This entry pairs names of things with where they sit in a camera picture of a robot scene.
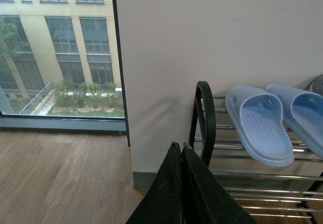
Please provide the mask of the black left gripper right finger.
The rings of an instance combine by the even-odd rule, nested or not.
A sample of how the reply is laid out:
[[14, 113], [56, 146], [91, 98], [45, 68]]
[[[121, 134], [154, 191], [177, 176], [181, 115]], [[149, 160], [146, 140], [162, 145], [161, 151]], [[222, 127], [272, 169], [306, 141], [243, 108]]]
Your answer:
[[185, 223], [257, 223], [225, 190], [189, 143], [182, 150]]

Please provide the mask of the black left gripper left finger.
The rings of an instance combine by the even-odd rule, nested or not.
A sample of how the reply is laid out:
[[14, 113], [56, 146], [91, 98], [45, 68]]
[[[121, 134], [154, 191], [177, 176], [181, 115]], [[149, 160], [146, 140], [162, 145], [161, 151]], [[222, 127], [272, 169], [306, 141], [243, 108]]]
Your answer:
[[181, 151], [172, 142], [145, 197], [127, 223], [182, 223]]

